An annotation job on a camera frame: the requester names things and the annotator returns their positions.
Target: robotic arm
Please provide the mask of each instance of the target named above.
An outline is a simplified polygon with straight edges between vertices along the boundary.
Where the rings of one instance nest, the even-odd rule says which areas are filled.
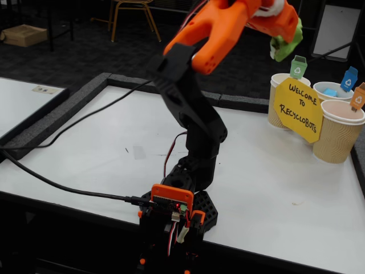
[[[167,108],[187,129],[189,154],[143,196],[153,207],[140,207],[145,239],[138,271],[156,270],[162,260],[186,258],[185,270],[190,272],[204,233],[217,223],[218,212],[204,190],[213,181],[228,131],[201,93],[195,73],[210,74],[245,26],[290,43],[297,24],[298,16],[286,0],[210,0],[167,45],[164,55],[149,62],[147,71]],[[206,37],[207,43],[197,50],[193,45]]]

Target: chair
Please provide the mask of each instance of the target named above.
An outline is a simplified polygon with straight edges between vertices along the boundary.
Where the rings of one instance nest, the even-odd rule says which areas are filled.
[[[119,10],[144,10],[144,14],[146,15],[147,22],[149,24],[149,27],[151,28],[151,31],[156,33],[157,39],[159,40],[159,42],[161,42],[161,37],[160,37],[159,31],[156,27],[155,21],[153,20],[151,10],[148,7],[148,4],[151,3],[152,1],[153,0],[111,0],[108,30],[110,31],[111,25],[113,24],[112,42],[114,42],[114,39],[115,39],[115,31],[116,31],[116,24],[117,24]],[[114,15],[114,20],[113,20],[114,2],[117,2],[117,4],[115,7],[115,15]],[[138,4],[141,6],[133,5],[132,7],[129,7],[129,6],[120,7],[120,5],[123,3]]]

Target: recycling symbol label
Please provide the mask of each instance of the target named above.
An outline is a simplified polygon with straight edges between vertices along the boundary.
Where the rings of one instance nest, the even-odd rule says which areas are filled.
[[[355,102],[357,102],[357,104],[361,104],[363,98],[361,96],[358,96],[356,99],[355,99]]]

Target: paper cup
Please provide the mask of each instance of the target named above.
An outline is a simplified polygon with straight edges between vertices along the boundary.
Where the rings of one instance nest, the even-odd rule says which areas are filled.
[[[365,124],[365,112],[353,112],[350,103],[342,100],[326,100],[321,106],[321,137],[314,143],[313,153],[325,162],[343,163]]]
[[[338,97],[329,96],[326,94],[323,94],[326,88],[330,88],[332,90],[337,91]],[[345,92],[340,86],[340,84],[333,83],[333,82],[318,82],[313,85],[313,89],[317,92],[319,101],[322,103],[325,100],[340,100],[340,101],[346,101],[350,102],[352,96],[354,95],[353,90],[350,90],[349,92]]]
[[[274,109],[274,100],[275,100],[275,92],[277,86],[279,86],[284,80],[290,77],[289,73],[278,73],[274,74],[271,77],[271,89],[270,89],[270,100],[269,100],[269,123],[272,124],[275,127],[287,129],[286,126],[282,124],[280,121],[279,116],[277,115],[275,109]],[[300,82],[310,87],[310,81],[304,77],[299,79]]]

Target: wooden chair leg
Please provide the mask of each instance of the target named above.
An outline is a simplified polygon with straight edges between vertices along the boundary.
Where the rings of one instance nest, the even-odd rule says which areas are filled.
[[[147,18],[147,22],[149,24],[149,27],[151,28],[151,32],[154,31],[153,27],[152,27],[152,24],[151,24],[151,20],[149,19],[149,15],[147,13],[147,10],[144,10],[144,14],[146,15],[146,18]]]
[[[159,42],[161,42],[161,37],[160,37],[160,34],[159,34],[159,30],[157,29],[156,27],[156,24],[155,24],[155,20],[153,20],[153,17],[152,17],[152,13],[151,13],[151,10],[149,9],[148,5],[146,3],[143,3],[143,5],[146,7],[147,9],[147,12],[148,12],[148,15],[149,15],[149,18],[151,20],[151,23],[153,25],[153,28],[156,32],[156,35],[157,35],[157,39],[159,40]]]
[[[110,12],[109,12],[109,22],[108,22],[108,31],[110,31],[110,27],[113,21],[113,7],[114,7],[114,0],[110,2]]]
[[[114,42],[114,38],[115,38],[115,31],[116,31],[116,22],[118,20],[118,11],[119,11],[119,6],[123,3],[123,1],[120,1],[116,7],[115,7],[115,15],[114,15],[114,22],[113,22],[113,33],[112,33],[112,42]]]

